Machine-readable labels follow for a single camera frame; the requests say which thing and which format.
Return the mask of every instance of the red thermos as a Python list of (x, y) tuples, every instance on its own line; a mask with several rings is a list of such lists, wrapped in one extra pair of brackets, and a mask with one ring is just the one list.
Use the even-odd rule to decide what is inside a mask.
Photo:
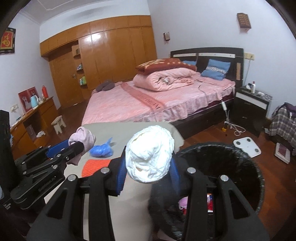
[(46, 90), (45, 86), (42, 86), (42, 93), (43, 93), (45, 99), (47, 99), (48, 98), (48, 93), (47, 93), (47, 90)]

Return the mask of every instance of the bottle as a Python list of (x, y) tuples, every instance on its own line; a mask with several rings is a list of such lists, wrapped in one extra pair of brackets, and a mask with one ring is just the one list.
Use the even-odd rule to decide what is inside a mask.
[(48, 93), (47, 93), (47, 90), (46, 90), (45, 86), (42, 86), (42, 93), (44, 95), (44, 98), (47, 99), (48, 98)]
[(256, 89), (256, 85), (255, 85), (255, 81), (253, 81), (252, 87), (251, 87), (251, 93), (255, 94), (255, 89)]

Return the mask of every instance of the wall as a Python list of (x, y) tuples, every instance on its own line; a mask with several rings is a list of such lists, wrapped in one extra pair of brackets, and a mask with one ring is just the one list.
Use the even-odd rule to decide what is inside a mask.
[(57, 108), (60, 107), (60, 103), (48, 61), (40, 57), (39, 25), (17, 14), (9, 26), (16, 29), (15, 53), (0, 55), (0, 109), (9, 111), (10, 124), (13, 124), (17, 114), (11, 113), (10, 107), (18, 104), (20, 112), (23, 113), (18, 97), (21, 91), (35, 86), (41, 95), (41, 88), (45, 85), (49, 96), (54, 97)]
[(64, 12), (40, 26), (40, 42), (83, 23), (128, 15), (150, 15), (147, 0), (104, 1)]
[[(148, 0), (158, 58), (197, 47), (240, 47), (255, 54), (247, 82), (273, 96), (268, 117), (284, 102), (296, 105), (296, 40), (265, 0)], [(249, 15), (252, 29), (241, 33), (237, 13)], [(163, 33), (170, 32), (165, 44)], [(246, 73), (248, 61), (245, 61)]]

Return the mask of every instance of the trash bag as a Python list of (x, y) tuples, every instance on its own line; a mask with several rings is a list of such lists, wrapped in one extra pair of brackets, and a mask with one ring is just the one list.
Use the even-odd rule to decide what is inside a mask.
[(107, 140), (103, 145), (95, 145), (92, 149), (89, 150), (89, 153), (92, 157), (109, 157), (113, 155), (113, 150), (110, 146), (112, 138)]
[[(179, 151), (177, 156), (184, 158), (190, 167), (205, 175), (227, 175), (255, 212), (259, 213), (264, 199), (264, 179), (257, 164), (241, 149), (234, 145), (207, 142)], [(178, 201), (183, 197), (176, 194), (167, 175), (153, 184), (148, 204), (153, 223), (175, 240), (181, 240), (183, 233), (185, 216), (178, 206)], [(207, 220), (208, 240), (214, 238), (211, 230), (212, 220)]]

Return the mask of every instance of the metal bolt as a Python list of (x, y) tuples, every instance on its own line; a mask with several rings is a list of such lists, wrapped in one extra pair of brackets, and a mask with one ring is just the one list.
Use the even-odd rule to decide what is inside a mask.
[(193, 174), (193, 173), (195, 173), (195, 172), (196, 172), (196, 170), (195, 170), (195, 168), (194, 168), (194, 167), (188, 167), (188, 168), (187, 168), (187, 172), (189, 172), (189, 173)]
[(221, 180), (224, 182), (227, 182), (229, 180), (229, 178), (226, 175), (221, 175)]
[(101, 173), (106, 174), (106, 173), (108, 173), (108, 172), (110, 172), (110, 169), (109, 169), (108, 167), (103, 167), (103, 168), (101, 169)]
[(76, 176), (75, 176), (74, 174), (72, 174), (72, 175), (70, 175), (70, 176), (68, 177), (68, 180), (69, 180), (70, 182), (74, 181), (75, 179), (76, 179)]

